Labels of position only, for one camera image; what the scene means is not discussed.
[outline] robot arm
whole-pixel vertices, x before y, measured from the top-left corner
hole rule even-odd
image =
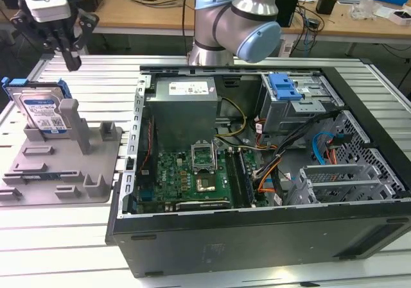
[[[256,63],[277,47],[275,0],[197,0],[190,65],[230,65],[233,54]]]
[[[21,9],[11,23],[45,48],[60,52],[69,71],[78,70],[82,49],[97,26],[97,15],[86,13],[75,6],[79,0],[19,0]],[[74,35],[74,24],[79,20],[82,33]]]
[[[99,21],[97,15],[78,9],[78,1],[19,0],[21,10],[11,19],[17,30],[60,52],[69,71],[81,66],[77,52]],[[277,13],[275,0],[197,0],[189,64],[230,65],[233,54],[250,63],[265,59],[280,41]],[[74,35],[77,19],[82,29],[78,37]]]

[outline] connector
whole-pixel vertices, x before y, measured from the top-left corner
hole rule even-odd
[[[307,19],[308,28],[317,30],[320,27],[320,21],[317,19]]]

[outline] sticker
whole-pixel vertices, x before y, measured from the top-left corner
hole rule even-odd
[[[209,94],[206,81],[173,81],[170,83],[168,92],[171,96]]]
[[[277,203],[277,205],[282,206],[283,205],[283,200],[280,198],[280,196],[277,195],[277,193],[274,194],[274,201]]]
[[[23,179],[41,179],[40,176],[21,176]]]
[[[307,87],[297,87],[297,91],[299,94],[310,94],[310,90]]]
[[[261,123],[256,124],[256,132],[258,134],[263,134],[263,125]]]
[[[65,133],[67,127],[60,115],[55,112],[56,104],[53,100],[24,100],[30,118],[44,133]]]
[[[284,174],[285,178],[281,178],[280,181],[291,181],[291,174],[290,173],[286,173]]]

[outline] ventilation grille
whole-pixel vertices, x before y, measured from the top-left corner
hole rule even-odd
[[[402,185],[397,184],[387,168],[382,164],[373,154],[370,149],[363,147],[363,139],[355,130],[355,127],[347,119],[344,122],[344,127],[338,131],[338,133],[352,134],[353,139],[349,144],[342,144],[337,149],[337,159],[339,164],[371,164],[381,171],[379,179],[383,182],[387,182],[396,191],[403,191]]]

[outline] orange wire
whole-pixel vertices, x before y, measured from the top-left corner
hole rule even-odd
[[[272,166],[267,171],[267,173],[264,175],[263,179],[261,179],[261,181],[259,183],[259,186],[258,186],[258,192],[275,192],[275,189],[263,189],[263,185],[264,185],[264,182],[267,179],[268,175],[274,170],[274,168],[276,168],[278,166],[278,164],[280,164],[280,162],[281,162],[281,159],[277,163],[275,163],[275,165]]]
[[[326,153],[327,153],[327,158],[328,158],[329,162],[330,162],[331,164],[334,164],[333,161],[332,161],[332,159],[329,157],[328,149],[326,149]]]
[[[257,121],[256,123],[264,123],[265,120],[266,120],[266,119],[261,119],[261,120]],[[257,135],[257,137],[256,137],[256,146],[257,146],[257,148],[261,148],[261,149],[267,148],[267,145],[261,145],[261,144],[259,143],[259,140],[260,140],[260,139],[261,139],[261,134],[259,133],[259,134]],[[277,149],[277,145],[271,145],[271,146],[270,146],[270,149]]]
[[[337,153],[335,152],[335,149],[332,150],[331,154],[333,155],[334,158],[334,164],[337,164]]]

